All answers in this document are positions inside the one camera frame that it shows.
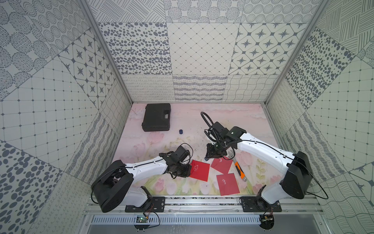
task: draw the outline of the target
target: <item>wavy line tile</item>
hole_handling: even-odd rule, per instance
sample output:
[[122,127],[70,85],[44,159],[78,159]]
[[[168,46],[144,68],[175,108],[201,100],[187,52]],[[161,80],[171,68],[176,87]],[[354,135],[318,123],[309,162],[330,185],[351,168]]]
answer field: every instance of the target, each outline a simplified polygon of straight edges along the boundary
[[[318,198],[334,233],[372,233],[374,231],[374,208],[356,186],[349,173],[321,183],[328,200]],[[318,185],[315,193],[326,197]]]
[[117,135],[99,112],[65,172],[91,184],[111,164]]
[[176,101],[222,101],[227,76],[173,76]]
[[326,181],[347,172],[306,112],[287,131],[283,140],[288,150],[302,151],[308,155],[318,181]]

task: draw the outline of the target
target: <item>red paper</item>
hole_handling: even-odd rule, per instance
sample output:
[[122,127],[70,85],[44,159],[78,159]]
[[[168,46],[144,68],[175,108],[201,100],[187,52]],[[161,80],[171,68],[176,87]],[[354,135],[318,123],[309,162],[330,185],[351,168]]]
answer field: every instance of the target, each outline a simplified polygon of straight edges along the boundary
[[209,163],[192,160],[191,166],[190,177],[198,180],[208,181],[210,167]]
[[234,173],[217,175],[217,182],[221,196],[240,193]]
[[211,167],[216,169],[217,171],[221,172],[222,174],[229,173],[231,164],[233,163],[232,160],[225,160],[223,158],[215,158],[212,162]]

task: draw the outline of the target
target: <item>patterned wall tile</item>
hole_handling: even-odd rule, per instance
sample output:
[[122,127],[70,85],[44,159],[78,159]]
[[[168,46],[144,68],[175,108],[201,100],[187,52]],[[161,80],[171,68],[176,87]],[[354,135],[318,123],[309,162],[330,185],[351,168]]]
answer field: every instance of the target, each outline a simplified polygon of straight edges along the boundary
[[306,24],[240,24],[229,73],[279,75],[305,26]]
[[133,101],[175,101],[173,76],[122,75]]
[[24,0],[21,4],[57,54],[89,28],[76,0]]
[[286,75],[286,80],[307,109],[353,57],[333,38],[315,28]]
[[264,101],[277,75],[228,76],[222,101]]
[[248,23],[308,23],[319,0],[246,0],[243,21]]
[[245,0],[164,0],[167,22],[242,22]]
[[165,23],[100,23],[99,27],[122,75],[171,74]]
[[[349,173],[324,181],[321,186],[329,198],[317,199],[334,233],[373,233],[374,208]],[[326,197],[318,185],[313,189]]]
[[90,185],[63,172],[28,233],[74,233],[90,193]]
[[114,79],[112,88],[99,111],[118,136],[122,134],[130,109],[130,101],[117,79]]
[[317,27],[357,54],[374,36],[372,0],[331,0]]
[[374,206],[374,162],[350,171],[352,179],[365,195],[371,206]]
[[173,75],[227,75],[237,24],[168,23]]
[[289,151],[302,151],[308,155],[312,173],[318,181],[347,172],[306,112],[287,131],[283,140]]
[[24,10],[14,2],[0,5],[0,99],[41,69],[51,47]]
[[1,138],[62,170],[98,111],[57,57],[1,106]]
[[3,141],[0,147],[1,231],[27,233],[62,171]]
[[97,22],[165,22],[163,0],[88,0]]
[[305,112],[286,80],[282,80],[267,105],[275,127],[282,137]]
[[355,57],[308,109],[348,170],[374,161],[373,71]]
[[66,47],[58,57],[99,109],[111,89],[114,74],[91,29]]
[[357,57],[364,60],[367,64],[374,67],[374,36],[370,41],[358,52]]
[[176,101],[222,101],[227,76],[173,76]]
[[99,112],[65,172],[91,184],[110,164],[117,135]]

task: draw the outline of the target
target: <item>grid pattern tile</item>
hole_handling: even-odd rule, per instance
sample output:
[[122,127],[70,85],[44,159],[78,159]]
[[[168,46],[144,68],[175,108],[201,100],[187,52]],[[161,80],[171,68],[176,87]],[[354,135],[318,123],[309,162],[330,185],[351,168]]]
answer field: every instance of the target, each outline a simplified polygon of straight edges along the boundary
[[374,161],[373,71],[355,57],[308,109],[347,169]]
[[173,75],[227,75],[238,25],[167,23]]
[[61,169],[98,111],[57,57],[9,94],[1,110],[2,139]]

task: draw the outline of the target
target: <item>black bracket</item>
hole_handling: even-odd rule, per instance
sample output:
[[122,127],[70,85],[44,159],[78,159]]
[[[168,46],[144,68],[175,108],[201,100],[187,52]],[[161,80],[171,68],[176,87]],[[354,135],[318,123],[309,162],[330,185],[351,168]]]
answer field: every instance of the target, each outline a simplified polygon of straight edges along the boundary
[[[243,212],[265,212],[265,210],[258,207],[256,196],[240,197],[239,202],[242,205]],[[270,209],[268,210],[269,212],[271,211],[271,208],[273,208],[273,212],[282,212],[279,201],[276,201],[274,204],[270,205]]]
[[[153,197],[152,203],[153,203],[153,208],[151,212],[163,212],[165,208],[165,197]],[[125,208],[125,212],[126,213],[133,213],[133,212],[143,213],[144,210],[140,207],[127,205]]]

